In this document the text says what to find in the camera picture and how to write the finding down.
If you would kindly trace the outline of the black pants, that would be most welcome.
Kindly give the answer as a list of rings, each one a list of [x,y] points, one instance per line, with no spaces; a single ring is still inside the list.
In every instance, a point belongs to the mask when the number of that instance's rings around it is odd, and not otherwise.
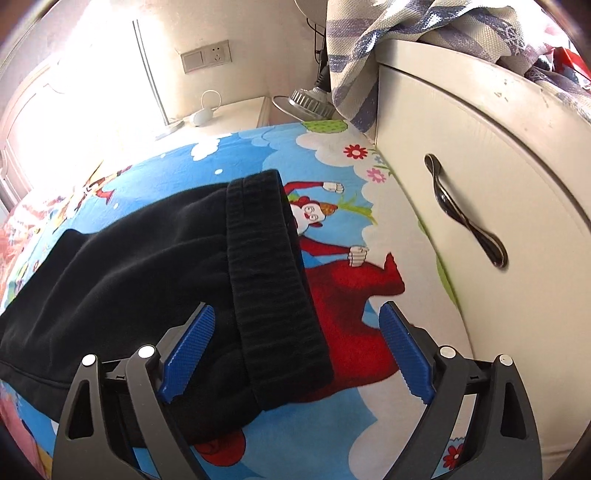
[[[214,310],[214,332],[171,416],[190,444],[332,382],[280,174],[267,170],[65,231],[1,317],[1,377],[58,419],[83,356],[130,356]]]

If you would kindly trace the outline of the blue cartoon bed sheet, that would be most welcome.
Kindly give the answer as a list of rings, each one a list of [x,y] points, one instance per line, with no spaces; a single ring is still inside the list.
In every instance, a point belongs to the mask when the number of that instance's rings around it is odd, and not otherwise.
[[[470,352],[421,221],[341,121],[192,140],[32,192],[1,228],[1,475],[50,477],[86,354],[129,357],[205,303],[170,412],[206,473],[380,479],[424,409],[380,331],[390,300]]]

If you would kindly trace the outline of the white bedside table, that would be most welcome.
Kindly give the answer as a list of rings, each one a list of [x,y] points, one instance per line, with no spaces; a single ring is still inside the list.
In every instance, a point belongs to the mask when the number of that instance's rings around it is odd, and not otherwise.
[[[262,96],[222,105],[204,126],[194,126],[186,117],[177,133],[192,141],[201,137],[222,137],[269,124],[270,99]]]

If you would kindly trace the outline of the silver lamp head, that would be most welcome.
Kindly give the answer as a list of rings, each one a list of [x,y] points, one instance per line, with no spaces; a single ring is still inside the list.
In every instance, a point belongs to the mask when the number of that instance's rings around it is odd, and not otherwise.
[[[271,101],[276,109],[301,122],[331,120],[335,115],[331,93],[331,73],[325,65],[313,88],[298,88],[288,96],[273,96]]]

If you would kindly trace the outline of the blue striped woven cloth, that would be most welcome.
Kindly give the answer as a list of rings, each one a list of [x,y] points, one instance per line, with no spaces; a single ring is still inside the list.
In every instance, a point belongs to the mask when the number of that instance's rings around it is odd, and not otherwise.
[[[590,92],[536,66],[555,43],[550,17],[533,1],[331,1],[327,37],[332,104],[369,138],[376,136],[378,64],[387,40],[434,45],[501,66],[541,85],[590,117]]]

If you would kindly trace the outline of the white wall socket panel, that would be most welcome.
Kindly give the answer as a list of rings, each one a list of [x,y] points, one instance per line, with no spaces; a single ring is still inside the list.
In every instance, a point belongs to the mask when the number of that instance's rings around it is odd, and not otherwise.
[[[183,72],[188,74],[199,69],[231,63],[228,40],[202,46],[180,55]]]

